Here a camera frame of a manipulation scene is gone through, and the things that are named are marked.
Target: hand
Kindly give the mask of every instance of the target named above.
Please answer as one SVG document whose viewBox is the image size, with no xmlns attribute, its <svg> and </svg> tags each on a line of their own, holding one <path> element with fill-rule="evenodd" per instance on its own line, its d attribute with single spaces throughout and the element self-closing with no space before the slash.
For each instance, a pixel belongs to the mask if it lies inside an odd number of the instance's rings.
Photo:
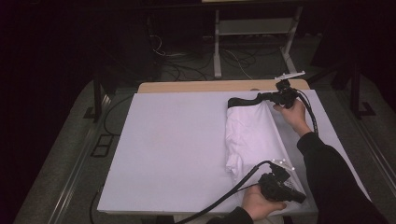
<svg viewBox="0 0 396 224">
<path fill-rule="evenodd" d="M 242 208 L 248 212 L 253 221 L 262 220 L 275 210 L 286 208 L 283 202 L 270 202 L 262 196 L 260 187 L 255 185 L 247 189 Z"/>
<path fill-rule="evenodd" d="M 281 105 L 274 105 L 274 109 L 279 111 L 283 119 L 293 128 L 300 137 L 306 133 L 312 132 L 305 121 L 305 106 L 299 100 L 294 100 L 291 108 L 287 109 Z"/>
</svg>

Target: white table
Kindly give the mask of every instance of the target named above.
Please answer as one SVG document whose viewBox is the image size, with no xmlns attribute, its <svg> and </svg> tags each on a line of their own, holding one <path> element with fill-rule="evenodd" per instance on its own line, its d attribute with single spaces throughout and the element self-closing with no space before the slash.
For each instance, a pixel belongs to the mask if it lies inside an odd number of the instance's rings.
<svg viewBox="0 0 396 224">
<path fill-rule="evenodd" d="M 297 89 L 307 89 L 303 80 L 290 82 Z M 262 90 L 261 87 L 265 88 L 269 83 L 275 82 L 143 84 L 132 101 L 98 210 L 109 214 L 190 214 L 212 204 L 233 187 L 231 175 L 224 169 L 227 100 L 235 96 L 252 99 L 257 94 L 256 91 L 230 91 L 230 86 Z M 200 91 L 193 91 L 195 85 Z M 190 92 L 167 92 L 171 90 L 170 86 L 174 91 L 187 87 Z M 150 89 L 154 93 L 142 93 Z M 340 152 L 366 192 L 315 91 L 304 92 L 317 117 L 320 138 Z M 299 209 L 275 214 L 316 213 L 317 208 L 306 183 L 303 157 L 296 148 L 298 135 L 271 106 L 270 109 L 307 195 Z M 227 213 L 237 205 L 239 201 L 232 196 L 212 213 Z"/>
</svg>

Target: wire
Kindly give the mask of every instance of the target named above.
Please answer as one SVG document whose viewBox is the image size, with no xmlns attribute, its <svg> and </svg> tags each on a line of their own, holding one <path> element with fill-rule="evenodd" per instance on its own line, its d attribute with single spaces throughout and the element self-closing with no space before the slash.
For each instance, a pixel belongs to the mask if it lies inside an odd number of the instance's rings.
<svg viewBox="0 0 396 224">
<path fill-rule="evenodd" d="M 173 66 L 172 64 L 164 64 L 164 65 L 165 65 L 165 66 L 174 67 L 174 68 L 177 70 L 177 77 L 176 77 L 173 73 L 171 73 L 171 72 L 169 72 L 169 71 L 164 71 L 164 72 L 165 72 L 165 73 L 168 73 L 169 75 L 171 75 L 172 77 L 174 77 L 174 78 L 175 78 L 174 81 L 180 81 L 180 80 L 179 80 L 179 78 L 180 78 L 180 76 L 181 76 L 180 69 L 178 69 L 177 66 Z"/>
<path fill-rule="evenodd" d="M 309 102 L 308 97 L 305 95 L 305 93 L 303 93 L 302 91 L 297 90 L 298 92 L 298 96 L 301 99 L 301 101 L 303 101 L 306 110 L 309 113 L 309 116 L 312 119 L 312 125 L 314 127 L 314 133 L 318 133 L 318 123 L 317 123 L 317 119 L 315 118 L 314 112 L 312 111 L 312 106 L 311 103 Z"/>
<path fill-rule="evenodd" d="M 249 186 L 247 186 L 247 187 L 241 188 L 241 189 L 239 189 L 238 191 L 241 191 L 241 190 L 244 190 L 244 189 L 248 189 L 248 188 L 253 187 L 253 186 L 256 186 L 256 185 L 259 185 L 259 184 L 258 184 L 258 183 L 257 183 L 257 184 L 252 184 L 252 185 L 249 185 Z"/>
<path fill-rule="evenodd" d="M 235 59 L 238 61 L 239 67 L 241 68 L 242 72 L 243 72 L 248 78 L 250 78 L 250 79 L 253 80 L 253 78 L 245 72 L 244 68 L 242 67 L 241 63 L 239 62 L 239 59 L 238 59 L 232 52 L 228 51 L 227 49 L 221 49 L 221 50 L 226 51 L 226 52 L 232 54 L 232 55 L 235 57 Z"/>
<path fill-rule="evenodd" d="M 92 200 L 91 200 L 91 203 L 90 203 L 90 222 L 91 222 L 91 224 L 95 224 L 95 222 L 93 221 L 93 214 L 92 214 L 93 204 L 94 204 L 98 194 L 102 192 L 102 189 L 103 189 L 104 185 L 105 184 L 102 184 L 100 186 L 100 188 L 95 192 L 95 194 L 92 197 Z"/>
<path fill-rule="evenodd" d="M 242 53 L 242 54 L 247 54 L 247 53 L 243 52 L 242 50 L 238 50 L 238 51 L 240 53 Z M 238 60 L 236 60 L 234 57 L 230 57 L 230 59 L 233 60 L 233 61 L 236 61 L 236 62 L 239 61 L 241 63 L 241 65 L 244 65 L 243 66 L 244 68 L 248 68 L 248 67 L 250 67 L 251 65 L 253 65 L 254 63 L 257 62 L 256 57 L 253 56 L 252 54 L 247 54 L 247 57 L 238 57 Z"/>
<path fill-rule="evenodd" d="M 165 63 L 164 65 L 172 66 L 175 68 L 181 68 L 181 69 L 185 69 L 185 70 L 191 70 L 191 71 L 194 71 L 194 72 L 200 74 L 200 76 L 198 78 L 191 78 L 191 77 L 186 77 L 185 74 L 180 70 L 180 73 L 183 74 L 184 78 L 186 78 L 187 80 L 199 80 L 201 77 L 203 77 L 205 80 L 207 80 L 206 76 L 210 77 L 210 75 L 201 72 L 200 69 L 207 67 L 209 65 L 209 63 L 210 63 L 210 60 L 208 61 L 208 63 L 205 66 L 203 66 L 201 68 L 191 68 L 188 66 L 184 66 L 184 65 L 180 65 L 180 64 L 176 64 L 176 63 L 169 63 L 169 62 Z"/>
<path fill-rule="evenodd" d="M 163 40 L 157 35 L 151 35 L 150 37 L 157 37 L 157 39 L 160 40 L 160 44 L 159 44 L 158 48 L 153 49 L 153 51 L 156 52 L 158 55 L 165 56 L 166 53 L 164 51 L 162 51 L 162 52 L 158 51 L 161 48 L 161 46 L 163 45 Z"/>
<path fill-rule="evenodd" d="M 239 58 L 239 61 L 240 61 L 240 62 L 246 62 L 247 66 L 252 65 L 252 64 L 254 64 L 255 62 L 257 62 L 255 56 L 266 56 L 266 55 L 271 55 L 271 54 L 277 53 L 278 50 L 279 50 L 279 48 L 276 48 L 275 51 L 271 51 L 271 52 L 268 52 L 268 53 L 261 53 L 261 54 L 260 54 L 259 52 L 262 50 L 262 47 L 263 47 L 265 44 L 267 44 L 266 41 L 262 41 L 262 42 L 260 43 L 260 45 L 259 45 L 258 47 L 255 48 L 254 52 L 253 52 L 253 53 L 250 53 L 250 52 L 248 52 L 246 49 L 242 48 L 242 46 L 241 46 L 238 42 L 236 42 L 236 41 L 231 41 L 231 42 L 232 42 L 233 44 L 235 44 L 237 47 L 240 48 L 240 49 L 236 49 L 236 50 L 238 50 L 239 52 L 244 53 L 244 54 L 247 55 L 247 57 Z M 247 61 L 247 59 L 249 59 L 249 58 L 252 58 L 252 59 L 253 59 L 253 62 L 252 62 L 252 63 L 250 63 L 250 62 Z"/>
<path fill-rule="evenodd" d="M 105 120 L 103 121 L 103 128 L 105 129 L 105 131 L 106 131 L 108 134 L 111 134 L 111 135 L 113 135 L 113 136 L 121 136 L 120 133 L 113 133 L 113 132 L 111 132 L 111 131 L 108 130 L 107 125 L 106 125 L 107 117 L 108 117 L 108 115 L 110 114 L 110 112 L 111 112 L 114 108 L 116 108 L 118 105 L 120 105 L 121 103 L 127 101 L 128 99 L 130 99 L 130 98 L 132 98 L 132 97 L 133 97 L 133 95 L 130 95 L 130 96 L 126 97 L 125 99 L 122 99 L 121 101 L 119 101 L 118 103 L 116 103 L 115 105 L 113 105 L 113 107 L 111 107 L 111 108 L 108 110 L 108 112 L 106 113 L 106 115 L 105 115 Z"/>
<path fill-rule="evenodd" d="M 186 222 L 194 220 L 194 219 L 206 214 L 207 212 L 209 212 L 210 210 L 212 210 L 213 208 L 218 206 L 220 203 L 224 202 L 224 200 L 228 199 L 231 195 L 235 194 L 239 190 L 239 188 L 241 188 L 242 185 L 244 185 L 254 175 L 254 173 L 256 173 L 259 170 L 260 166 L 262 166 L 265 163 L 271 164 L 270 161 L 262 161 L 259 164 L 255 165 L 253 167 L 253 169 L 251 169 L 250 172 L 247 175 L 245 175 L 245 177 L 242 178 L 241 181 L 239 181 L 239 183 L 237 183 L 230 191 L 228 191 L 226 194 L 224 194 L 217 201 L 215 201 L 214 203 L 209 205 L 206 209 L 202 210 L 201 212 L 196 213 L 196 214 L 192 215 L 191 217 L 187 217 L 187 218 L 177 222 L 176 224 L 184 224 Z"/>
<path fill-rule="evenodd" d="M 235 57 L 233 57 L 233 55 L 228 54 L 228 53 L 227 54 L 223 54 L 222 52 L 220 52 L 219 54 L 222 57 L 222 59 L 224 60 L 224 62 L 226 62 L 231 67 L 240 68 L 242 66 L 243 68 L 248 68 L 248 67 L 251 66 L 250 63 L 248 63 L 246 61 L 241 61 L 241 60 L 239 60 L 239 64 L 235 65 L 232 62 L 237 62 L 238 63 L 238 61 L 235 59 Z"/>
</svg>

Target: fabric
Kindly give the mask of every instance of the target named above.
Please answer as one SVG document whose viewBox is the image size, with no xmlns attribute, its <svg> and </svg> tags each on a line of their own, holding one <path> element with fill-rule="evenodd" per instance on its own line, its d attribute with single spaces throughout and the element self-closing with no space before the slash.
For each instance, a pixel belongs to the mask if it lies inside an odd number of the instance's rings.
<svg viewBox="0 0 396 224">
<path fill-rule="evenodd" d="M 228 108 L 226 147 L 226 169 L 233 173 L 235 184 L 261 161 L 283 160 L 287 156 L 265 102 Z M 263 171 L 268 173 L 271 170 L 267 168 Z M 250 178 L 246 185 L 257 183 L 259 178 Z"/>
</svg>

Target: black cable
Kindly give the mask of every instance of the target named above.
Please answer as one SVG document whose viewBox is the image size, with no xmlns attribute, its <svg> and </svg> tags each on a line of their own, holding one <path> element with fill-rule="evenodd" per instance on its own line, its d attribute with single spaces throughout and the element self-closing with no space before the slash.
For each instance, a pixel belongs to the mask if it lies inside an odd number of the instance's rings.
<svg viewBox="0 0 396 224">
<path fill-rule="evenodd" d="M 170 67 L 175 68 L 175 69 L 177 70 L 177 77 L 176 77 L 174 74 L 172 74 L 170 71 L 164 71 L 164 72 L 165 72 L 165 73 L 168 73 L 168 74 L 170 74 L 172 77 L 174 77 L 174 78 L 175 78 L 174 81 L 181 81 L 181 80 L 180 80 L 181 72 L 180 72 L 180 69 L 178 69 L 177 66 L 174 66 L 173 64 L 164 64 L 164 65 L 165 65 L 165 66 L 170 66 Z"/>
<path fill-rule="evenodd" d="M 244 190 L 244 189 L 248 189 L 248 188 L 253 187 L 253 186 L 256 186 L 256 185 L 260 185 L 260 184 L 257 183 L 257 184 L 249 185 L 249 186 L 247 186 L 247 187 L 244 187 L 244 188 L 241 188 L 241 189 L 237 190 L 237 192 L 239 192 L 239 191 L 241 191 L 241 190 Z"/>
<path fill-rule="evenodd" d="M 227 63 L 228 65 L 230 65 L 231 67 L 234 67 L 234 68 L 248 68 L 248 67 L 251 66 L 250 63 L 245 62 L 245 61 L 240 61 L 239 58 L 235 58 L 236 55 L 235 55 L 235 57 L 234 57 L 233 54 L 232 54 L 230 51 L 228 51 L 227 49 L 222 49 L 222 50 L 219 52 L 219 55 L 222 57 L 222 59 L 224 60 L 224 62 L 226 62 L 226 63 Z M 230 61 L 232 61 L 232 62 L 237 62 L 237 63 L 238 63 L 238 61 L 239 61 L 240 63 L 239 63 L 238 65 L 235 65 L 235 64 L 232 64 Z"/>
<path fill-rule="evenodd" d="M 224 194 L 217 201 L 215 201 L 214 203 L 209 205 L 206 209 L 202 210 L 201 212 L 196 213 L 196 214 L 192 215 L 191 217 L 187 217 L 187 218 L 177 222 L 176 224 L 183 224 L 183 223 L 189 222 L 191 220 L 194 220 L 194 219 L 206 214 L 207 212 L 209 212 L 210 210 L 212 210 L 213 208 L 218 206 L 220 203 L 224 202 L 224 200 L 228 199 L 231 195 L 235 194 L 239 190 L 239 188 L 241 188 L 254 175 L 254 173 L 256 173 L 256 171 L 259 170 L 260 166 L 262 166 L 265 163 L 271 164 L 270 161 L 262 161 L 259 164 L 255 165 L 253 167 L 253 169 L 251 169 L 250 172 L 247 175 L 245 175 L 245 177 L 242 178 L 242 180 L 239 181 L 238 184 L 235 185 L 235 187 L 233 187 L 230 191 L 228 191 L 226 194 Z"/>
<path fill-rule="evenodd" d="M 257 49 L 256 52 L 253 53 L 253 54 L 251 54 L 251 53 L 249 53 L 249 52 L 247 52 L 247 51 L 241 50 L 241 49 L 236 49 L 236 51 L 239 51 L 240 53 L 246 54 L 246 55 L 247 55 L 247 57 L 238 57 L 238 61 L 239 61 L 239 62 L 245 63 L 245 64 L 247 64 L 247 66 L 251 66 L 251 65 L 253 65 L 254 63 L 257 62 L 256 57 L 255 57 L 255 54 L 258 52 L 258 49 Z"/>
<path fill-rule="evenodd" d="M 98 194 L 102 192 L 102 189 L 103 189 L 104 185 L 105 184 L 101 185 L 101 187 L 95 192 L 95 194 L 92 197 L 92 200 L 91 200 L 91 203 L 90 203 L 90 222 L 91 222 L 91 224 L 95 224 L 94 221 L 93 221 L 93 214 L 92 214 L 93 204 L 94 204 Z"/>
<path fill-rule="evenodd" d="M 209 57 L 209 60 L 203 65 L 203 66 L 201 66 L 201 67 L 197 67 L 197 68 L 191 68 L 191 67 L 189 67 L 190 69 L 193 69 L 193 70 L 200 70 L 200 69 L 203 69 L 203 68 L 206 68 L 206 67 L 208 67 L 209 66 L 209 64 L 212 62 L 212 58 L 213 58 L 213 53 L 211 54 L 211 56 Z M 171 63 L 171 64 L 177 64 L 177 63 L 183 63 L 183 62 L 171 62 L 171 61 L 169 61 L 169 60 L 166 60 L 168 63 Z"/>
<path fill-rule="evenodd" d="M 173 81 L 175 81 L 175 82 L 179 81 L 180 72 L 178 72 L 178 75 L 177 75 L 177 76 L 175 76 L 175 74 L 173 74 L 172 71 L 163 71 L 163 73 L 167 73 L 167 74 L 169 74 L 170 76 L 174 77 L 175 79 L 174 79 Z"/>
<path fill-rule="evenodd" d="M 186 52 L 185 54 L 180 54 L 177 55 L 175 54 L 174 56 L 172 55 L 167 55 L 166 57 L 166 61 L 171 62 L 171 63 L 186 63 L 186 62 L 192 62 L 194 60 L 199 60 L 204 58 L 204 55 L 207 53 L 214 52 L 214 48 L 210 47 L 210 48 L 203 48 L 201 53 L 195 52 L 193 50 L 187 49 L 187 51 L 190 52 Z"/>
<path fill-rule="evenodd" d="M 235 44 L 237 47 L 239 47 L 239 48 L 242 47 L 241 44 L 239 44 L 238 42 L 235 42 L 235 41 L 231 41 L 231 42 L 234 43 L 234 44 Z M 244 53 L 244 54 L 247 55 L 247 57 L 238 58 L 239 61 L 240 61 L 240 62 L 247 62 L 247 64 L 252 65 L 252 64 L 254 64 L 254 63 L 256 62 L 256 57 L 255 57 L 255 56 L 266 56 L 266 55 L 271 55 L 271 54 L 274 54 L 274 53 L 277 53 L 277 52 L 278 52 L 278 49 L 276 49 L 275 51 L 271 51 L 271 52 L 269 52 L 269 53 L 262 53 L 262 54 L 259 54 L 259 52 L 262 50 L 262 47 L 263 47 L 266 43 L 267 43 L 267 42 L 262 41 L 262 42 L 260 43 L 260 45 L 254 50 L 253 53 L 250 53 L 250 52 L 248 52 L 246 49 L 243 49 L 243 48 L 241 48 L 241 49 L 236 49 L 237 51 L 239 51 L 239 52 Z M 253 62 L 252 62 L 252 63 L 250 63 L 250 62 L 247 61 L 247 59 L 249 59 L 249 58 L 253 58 Z"/>
<path fill-rule="evenodd" d="M 311 103 L 309 102 L 308 97 L 302 91 L 297 91 L 297 92 L 298 92 L 297 93 L 298 97 L 301 99 L 301 101 L 303 101 L 305 108 L 308 111 L 309 116 L 312 119 L 312 125 L 314 126 L 314 133 L 318 133 L 317 119 L 315 118 L 314 112 L 312 111 L 312 106 L 311 106 Z"/>
<path fill-rule="evenodd" d="M 192 70 L 192 71 L 200 74 L 200 76 L 198 78 L 194 78 L 194 79 L 191 79 L 191 80 L 199 80 L 201 77 L 203 77 L 205 80 L 207 80 L 206 76 L 209 76 L 208 74 L 205 74 L 205 73 L 201 72 L 198 69 L 191 68 L 191 67 L 188 67 L 188 66 L 179 65 L 179 64 L 176 64 L 176 63 L 168 63 L 168 65 L 173 65 L 174 67 L 183 68 L 183 69 L 186 69 L 186 70 Z"/>
<path fill-rule="evenodd" d="M 113 107 L 111 107 L 111 108 L 108 110 L 108 112 L 106 113 L 106 115 L 105 115 L 105 120 L 103 121 L 103 128 L 105 129 L 105 131 L 106 131 L 108 134 L 111 134 L 111 135 L 114 135 L 114 136 L 121 136 L 120 133 L 112 133 L 111 131 L 108 130 L 108 128 L 107 128 L 107 126 L 106 126 L 107 117 L 108 117 L 108 115 L 110 114 L 110 112 L 111 112 L 114 108 L 116 108 L 116 107 L 117 107 L 118 105 L 120 105 L 121 103 L 127 101 L 127 100 L 130 99 L 131 97 L 133 97 L 133 95 L 130 95 L 130 96 L 126 97 L 125 99 L 122 99 L 121 101 L 119 101 L 118 103 L 116 103 L 115 105 L 113 105 Z"/>
</svg>

